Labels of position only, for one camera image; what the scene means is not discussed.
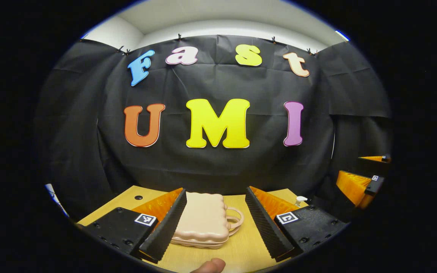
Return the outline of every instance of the table surface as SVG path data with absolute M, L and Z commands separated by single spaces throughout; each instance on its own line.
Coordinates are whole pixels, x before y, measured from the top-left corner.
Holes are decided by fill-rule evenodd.
M 107 204 L 87 215 L 78 223 L 86 226 L 118 206 L 125 209 L 134 209 L 165 193 L 164 191 L 132 186 Z M 296 194 L 288 189 L 275 190 L 269 193 L 293 204 L 296 202 Z M 136 195 L 141 195 L 143 199 L 136 200 Z M 250 215 L 245 202 L 245 194 L 224 195 L 224 202 L 227 206 L 232 206 L 242 211 L 244 214 L 244 223 L 237 233 L 232 235 L 221 248 L 196 248 L 170 244 L 163 259 L 161 259 L 157 265 L 151 262 L 148 263 L 178 273 L 189 273 L 199 268 L 205 261 L 210 261 L 210 259 L 217 257 L 226 263 L 223 273 L 249 273 L 274 266 L 290 259 L 288 258 L 277 263 L 271 258 Z M 308 204 L 301 202 L 300 207 L 304 206 L 308 206 Z M 227 215 L 240 218 L 239 214 L 232 210 L 228 210 Z

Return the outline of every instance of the pink handbag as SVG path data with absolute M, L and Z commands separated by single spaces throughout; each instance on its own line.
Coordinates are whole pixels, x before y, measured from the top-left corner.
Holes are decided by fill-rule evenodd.
M 228 209 L 238 212 L 241 218 L 227 216 Z M 243 222 L 244 214 L 234 207 L 227 207 L 222 195 L 187 192 L 187 205 L 171 243 L 217 249 L 239 230 Z

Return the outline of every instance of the human hand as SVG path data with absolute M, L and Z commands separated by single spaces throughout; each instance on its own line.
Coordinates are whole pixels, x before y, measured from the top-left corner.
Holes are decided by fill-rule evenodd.
M 225 261 L 218 258 L 213 258 L 206 261 L 199 268 L 190 273 L 220 273 L 225 268 Z

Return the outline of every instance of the bag handle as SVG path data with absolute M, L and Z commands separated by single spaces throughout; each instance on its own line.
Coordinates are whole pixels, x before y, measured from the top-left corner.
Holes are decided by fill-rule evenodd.
M 236 209 L 236 208 L 234 208 L 232 206 L 227 207 L 227 209 L 234 210 L 238 214 L 241 215 L 241 219 L 238 219 L 235 216 L 227 216 L 227 219 L 231 219 L 231 220 L 235 220 L 236 221 L 236 223 L 233 223 L 233 224 L 230 225 L 230 228 L 232 229 L 232 231 L 229 232 L 229 236 L 231 236 L 234 233 L 236 233 L 239 230 L 239 228 L 241 227 L 242 223 L 244 223 L 244 214 L 242 213 L 242 211 L 239 211 L 238 209 Z

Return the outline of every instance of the ceiling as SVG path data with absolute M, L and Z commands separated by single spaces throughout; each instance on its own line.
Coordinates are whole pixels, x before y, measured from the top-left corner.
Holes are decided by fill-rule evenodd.
M 144 35 L 188 22 L 233 19 L 286 28 L 327 46 L 344 41 L 332 26 L 283 0 L 146 0 L 118 16 Z

